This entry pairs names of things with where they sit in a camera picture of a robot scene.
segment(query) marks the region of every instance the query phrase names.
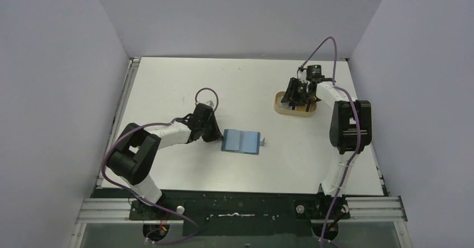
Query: white enclosure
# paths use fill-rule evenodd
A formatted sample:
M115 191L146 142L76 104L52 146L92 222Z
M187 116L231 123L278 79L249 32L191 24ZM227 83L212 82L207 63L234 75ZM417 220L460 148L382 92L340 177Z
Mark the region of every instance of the white enclosure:
M471 247L473 4L0 0L2 247L67 245L129 57L301 60L327 36L373 104L374 151L415 247ZM315 59L332 56L327 44Z
M100 0L130 56L349 58L381 0ZM324 46L316 58L330 59Z

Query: glass panel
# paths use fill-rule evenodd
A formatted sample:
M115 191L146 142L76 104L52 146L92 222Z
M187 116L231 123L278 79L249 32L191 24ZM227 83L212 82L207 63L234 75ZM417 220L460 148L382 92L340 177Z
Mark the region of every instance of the glass panel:
M164 240L181 237L182 225L172 225ZM145 238L141 224L89 224L84 233L81 248L131 248L145 247ZM334 240L341 248L400 248L400 244L392 222L377 223L341 223L339 235ZM296 237L281 234L274 236L212 236L194 237L181 244L178 248L191 247L311 247L315 248L317 237Z

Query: cable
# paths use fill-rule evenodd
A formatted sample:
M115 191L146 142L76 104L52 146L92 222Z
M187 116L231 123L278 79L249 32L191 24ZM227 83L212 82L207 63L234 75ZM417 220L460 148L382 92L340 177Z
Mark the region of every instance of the cable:
M347 163L345 165L344 172L343 172L342 178L341 178L341 182L339 183L339 186L336 190L336 193L334 194L333 200L331 201L331 205L329 206L326 217L324 218L323 230L321 231L321 237L320 237L321 240L324 240L324 233L326 231L326 226L328 224L329 215L331 214L331 211L333 210L333 207L334 207L334 203L336 202L336 198L338 197L338 195L340 193L340 188L344 184L345 177L346 177L347 172L349 170L349 165L354 160L354 158L356 157L356 155L359 152L359 149L361 147L361 123L359 122L359 116L357 115L356 106L354 105L354 102L352 101L352 97L350 97L349 92L347 92L347 90L345 90L343 88L340 88L340 87L336 86L336 63L337 63L337 60L338 60L338 46L336 44L336 40L331 36L329 36L325 40L323 40L321 42L321 44L312 52L310 57L308 57L308 59L306 59L306 61L300 66L300 68L303 68L308 63L308 61L312 58L312 56L319 50L319 48L321 48L321 46L329 39L331 39L333 41L333 44L334 44L333 86L334 86L335 89L340 90L341 92L343 92L347 96L347 98L349 99L350 107L352 108L352 112L354 113L355 128L357 130L357 144L355 146L354 153L352 153L352 155L350 156L349 160L347 161ZM323 248L323 242L322 241L319 242L319 248Z
M342 218L344 218L346 216L347 213L344 213L343 215L341 215L340 217L337 217L336 220L334 220L334 222L332 222L329 226L328 226L328 231L331 230L331 228L333 228Z
M169 213L166 213L166 216L162 220L160 220L160 227L159 227L160 230L163 228L163 220L168 219L168 216L169 216Z
M153 207L156 207L156 208L158 208L158 209L161 209L161 210L163 210L163 211L165 211L165 212L169 212L170 214L174 214L175 216L181 217L181 218L183 218L184 220L189 221L191 224L193 224L193 225L196 226L196 228L197 228L196 232L194 232L194 233L192 233L192 234L190 234L190 235L188 235L188 236L186 236L186 237L184 237L184 238L182 238L182 239L179 239L179 240L168 241L168 242L153 242L154 244L157 244L157 245L177 244L177 243L180 243L180 242L189 240L190 238L194 237L194 235L196 235L196 234L199 232L200 227L199 227L199 225L198 225L195 221L193 221L193 220L190 219L189 217L187 217L187 216L185 216L185 215L182 215L182 214L180 214L180 213L178 213L178 212L175 212L175 211L173 211L173 210L167 209L167 208L165 208L165 207L162 207L162 206L160 206L160 205L157 205L156 203L153 203L153 202L151 202L151 201L149 201L149 200L147 200L147 199L145 199L145 198L142 198L142 197L140 197L137 193L135 193L135 192L133 191L133 189L128 188L128 187L126 187L126 186L124 186L124 185L122 185L122 184L119 184L119 183L113 181L112 179L110 179L110 178L106 175L106 167L107 167L107 162L108 162L110 156L112 155L112 153L115 151L115 148L117 148L117 145L119 145L119 143L120 143L121 141L123 141L125 138L129 137L132 133L134 133L134 132L136 132L136 131L138 131L138 130L141 130L141 129L150 127L150 126L169 126L169 125L171 125L171 123L154 122L154 123L149 123L149 124L145 124L145 125L139 126L139 127L135 128L135 129L131 130L130 132L124 134L122 137L120 137L120 138L110 147L110 149L108 150L108 152L105 154L104 160L103 160L103 162L102 162L102 167L101 167L101 172L102 172L102 175L103 175L104 179L107 180L107 181L109 181L111 184L114 184L114 185L116 185L116 186L118 186L118 187L120 187L120 188L123 188L123 189L126 189L126 190L130 191L137 199L141 200L141 201L144 202L144 203L147 203L148 205L151 205L151 206L153 206ZM146 240L149 240L149 239L148 239L148 236L150 235L150 233L152 233L152 231L148 232L148 234L145 236L145 238L146 238L145 241L146 241Z
M203 90L210 90L211 92L214 93L214 95L216 96L216 107L214 108L214 112L216 112L217 110L217 107L219 106L219 96L217 96L217 93L215 90L211 89L211 88L202 88L200 90L197 91L196 95L194 96L194 101L195 103L197 104L197 96L199 95L200 92L202 92Z

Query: screw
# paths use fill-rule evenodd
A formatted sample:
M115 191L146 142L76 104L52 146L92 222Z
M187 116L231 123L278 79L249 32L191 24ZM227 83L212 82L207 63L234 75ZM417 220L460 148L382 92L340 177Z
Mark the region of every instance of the screw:
M304 213L305 212L305 207L303 205L296 206L296 212L297 213Z
M179 214L184 214L184 207L182 207L181 205L176 207L176 212Z

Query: white cylinder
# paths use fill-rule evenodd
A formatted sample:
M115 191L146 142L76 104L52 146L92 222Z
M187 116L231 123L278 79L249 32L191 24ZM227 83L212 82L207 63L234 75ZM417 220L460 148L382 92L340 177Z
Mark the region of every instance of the white cylinder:
M350 156L352 156L351 151L348 151L341 155L339 154L339 151L337 149L334 150L335 152L333 152L333 157L331 159L331 164L329 165L328 173L324 178L323 182L321 183L324 194L331 196L334 196L336 194L336 191L341 182L342 175L346 168L347 161L349 160ZM356 158L354 158L351 164L348 166L349 169L347 171L347 174L345 175L344 183L341 186L339 196L345 194L345 185L347 184L347 180L349 179L349 174L352 169L352 166L354 165L355 160Z

